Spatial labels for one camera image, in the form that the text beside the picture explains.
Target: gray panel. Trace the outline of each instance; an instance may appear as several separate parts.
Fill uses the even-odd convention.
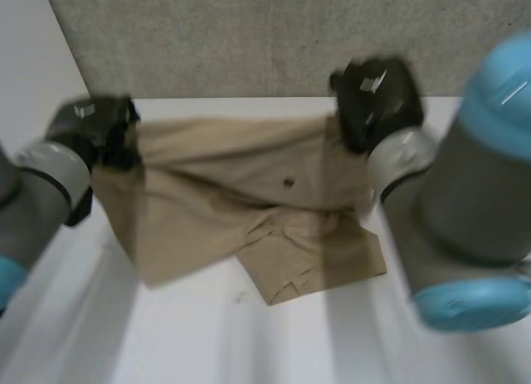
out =
[[[326,95],[352,56],[400,52],[424,94],[458,95],[531,25],[531,0],[51,0],[91,91]]]

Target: white wall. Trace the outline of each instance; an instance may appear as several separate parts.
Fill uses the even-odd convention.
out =
[[[0,141],[7,152],[40,138],[62,101],[85,94],[48,1],[0,0]],[[97,203],[89,220],[56,236],[0,320],[0,383],[66,382],[62,368],[75,366],[74,356],[88,361],[76,369],[77,383],[106,382],[116,328],[129,316],[137,285],[119,247],[105,252],[108,239]],[[101,310],[90,306],[104,292],[116,301]],[[78,353],[76,339],[90,325],[100,336],[93,327],[85,339],[89,353]]]

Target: beige fabric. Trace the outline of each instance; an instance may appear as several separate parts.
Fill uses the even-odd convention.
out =
[[[147,284],[237,254],[268,304],[385,273],[358,224],[362,158],[333,117],[141,124],[144,166],[98,168],[93,188]]]

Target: white surface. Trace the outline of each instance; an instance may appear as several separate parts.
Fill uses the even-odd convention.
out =
[[[457,99],[430,98],[427,127],[450,123]],[[236,115],[272,119],[331,111],[327,98],[140,100],[144,119]],[[141,287],[112,384],[530,383],[529,319],[476,335],[425,330],[407,304],[400,266],[379,211],[389,273],[266,307],[235,259],[148,292]]]

